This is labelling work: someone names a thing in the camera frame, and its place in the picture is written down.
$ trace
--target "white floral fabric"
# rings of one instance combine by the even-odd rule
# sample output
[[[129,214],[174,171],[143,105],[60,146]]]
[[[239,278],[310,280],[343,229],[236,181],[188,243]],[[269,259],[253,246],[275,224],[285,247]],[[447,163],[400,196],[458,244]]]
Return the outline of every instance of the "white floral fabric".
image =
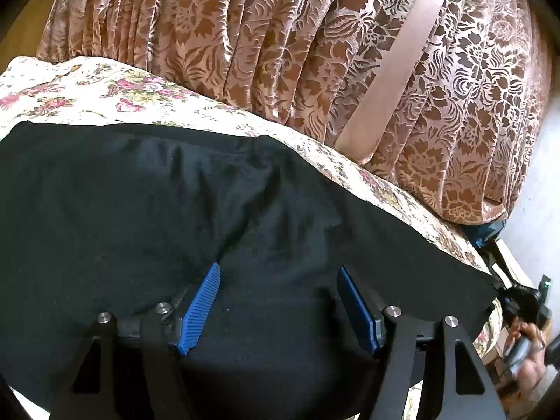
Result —
[[[148,123],[215,133],[268,135],[286,144],[323,175],[418,231],[461,262],[488,273],[482,258],[453,224],[432,214],[392,183],[291,128],[201,96],[144,70],[100,57],[52,65],[15,58],[0,76],[0,140],[19,122],[107,125]],[[474,345],[484,355],[497,342],[501,308],[495,309]],[[422,383],[410,389],[403,418],[416,417]]]

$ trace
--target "black garment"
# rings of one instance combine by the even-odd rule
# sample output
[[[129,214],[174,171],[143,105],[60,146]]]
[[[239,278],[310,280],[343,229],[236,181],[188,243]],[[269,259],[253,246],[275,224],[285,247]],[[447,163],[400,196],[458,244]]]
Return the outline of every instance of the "black garment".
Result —
[[[47,409],[100,311],[140,313],[213,261],[222,285],[184,361],[203,419],[358,412],[375,366],[338,299],[342,263],[473,339],[495,296],[490,276],[267,136],[25,122],[0,143],[0,178],[0,372]]]

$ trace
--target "gray tool handle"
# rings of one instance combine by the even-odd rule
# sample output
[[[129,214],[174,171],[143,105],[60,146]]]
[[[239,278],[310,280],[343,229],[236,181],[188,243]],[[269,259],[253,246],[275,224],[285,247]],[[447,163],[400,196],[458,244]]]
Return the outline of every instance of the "gray tool handle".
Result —
[[[519,369],[523,360],[526,359],[531,352],[533,343],[527,336],[522,335],[506,352],[505,363],[511,374],[517,378]]]

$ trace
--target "brown floral fabric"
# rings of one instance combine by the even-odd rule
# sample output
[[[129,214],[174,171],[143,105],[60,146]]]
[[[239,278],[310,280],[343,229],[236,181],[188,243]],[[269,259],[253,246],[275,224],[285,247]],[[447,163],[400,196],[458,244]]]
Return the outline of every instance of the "brown floral fabric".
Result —
[[[414,1],[55,0],[37,56],[112,58],[332,147]],[[445,219],[506,216],[547,103],[548,49],[527,0],[446,0],[364,167]]]

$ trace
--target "ribbed blue pad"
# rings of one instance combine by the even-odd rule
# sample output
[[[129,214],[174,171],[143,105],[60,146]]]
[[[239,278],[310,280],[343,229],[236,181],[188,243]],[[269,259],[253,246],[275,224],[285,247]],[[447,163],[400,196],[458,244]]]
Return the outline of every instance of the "ribbed blue pad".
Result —
[[[213,263],[206,275],[206,278],[194,296],[192,303],[185,316],[181,327],[181,338],[177,343],[177,348],[181,355],[185,356],[192,347],[195,347],[200,338],[210,308],[214,303],[219,289],[221,271],[217,263]]]

